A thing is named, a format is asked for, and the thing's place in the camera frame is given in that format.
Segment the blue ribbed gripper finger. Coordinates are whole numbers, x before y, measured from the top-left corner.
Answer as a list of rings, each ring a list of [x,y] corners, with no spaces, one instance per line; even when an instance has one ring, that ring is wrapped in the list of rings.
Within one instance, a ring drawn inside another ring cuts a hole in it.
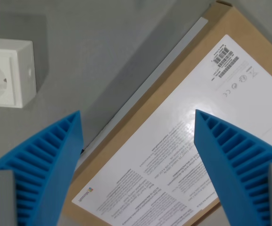
[[[0,158],[14,174],[20,226],[55,226],[83,148],[80,111],[58,120]]]
[[[194,144],[229,223],[269,226],[272,146],[201,110],[195,111]]]

